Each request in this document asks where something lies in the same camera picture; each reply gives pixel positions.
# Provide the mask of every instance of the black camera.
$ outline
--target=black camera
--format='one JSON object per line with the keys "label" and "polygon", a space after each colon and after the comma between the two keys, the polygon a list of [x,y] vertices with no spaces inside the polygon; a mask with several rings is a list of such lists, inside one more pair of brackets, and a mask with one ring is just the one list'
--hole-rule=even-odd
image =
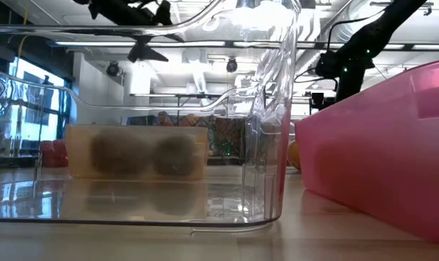
{"label": "black camera", "polygon": [[110,62],[110,65],[106,69],[106,73],[111,77],[116,77],[119,75],[120,69],[118,62]]}
{"label": "black camera", "polygon": [[230,57],[229,61],[227,62],[226,70],[228,73],[235,73],[237,71],[238,65],[235,61],[235,58]]}

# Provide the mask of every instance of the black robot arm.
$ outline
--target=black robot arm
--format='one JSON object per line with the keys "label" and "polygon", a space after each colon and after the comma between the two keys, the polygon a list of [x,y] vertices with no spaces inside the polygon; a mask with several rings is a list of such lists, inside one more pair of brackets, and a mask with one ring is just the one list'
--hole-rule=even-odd
{"label": "black robot arm", "polygon": [[361,90],[366,69],[373,68],[372,58],[388,44],[392,34],[427,0],[394,0],[379,19],[363,26],[336,52],[321,55],[316,74],[339,78],[335,102]]}

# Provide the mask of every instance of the clear plastic bin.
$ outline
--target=clear plastic bin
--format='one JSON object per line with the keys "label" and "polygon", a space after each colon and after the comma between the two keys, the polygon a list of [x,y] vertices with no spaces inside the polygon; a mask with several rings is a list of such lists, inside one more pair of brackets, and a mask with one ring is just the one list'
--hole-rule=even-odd
{"label": "clear plastic bin", "polygon": [[[297,1],[284,3],[216,0],[170,27],[0,25],[0,36],[74,53],[74,79],[62,86],[26,77],[18,58],[0,72],[0,219],[223,227],[277,219],[300,12]],[[156,36],[145,47],[169,61],[129,62],[141,35]],[[236,72],[226,72],[229,57]],[[122,71],[114,77],[112,62]],[[187,73],[182,92],[150,91]],[[230,76],[225,91],[205,81],[215,74]]]}

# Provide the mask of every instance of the pink plastic bin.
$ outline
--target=pink plastic bin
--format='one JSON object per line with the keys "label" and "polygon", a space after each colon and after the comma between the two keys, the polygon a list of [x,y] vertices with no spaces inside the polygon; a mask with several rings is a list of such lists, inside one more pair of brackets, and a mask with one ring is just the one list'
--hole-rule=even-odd
{"label": "pink plastic bin", "polygon": [[439,242],[439,62],[295,125],[305,187]]}

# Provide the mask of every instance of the person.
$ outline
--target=person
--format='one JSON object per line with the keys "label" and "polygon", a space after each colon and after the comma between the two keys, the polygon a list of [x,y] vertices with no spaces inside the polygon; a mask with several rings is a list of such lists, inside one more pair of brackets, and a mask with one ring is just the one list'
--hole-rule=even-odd
{"label": "person", "polygon": [[167,112],[158,112],[158,125],[159,126],[168,126],[173,127],[174,124],[168,122],[168,113]]}

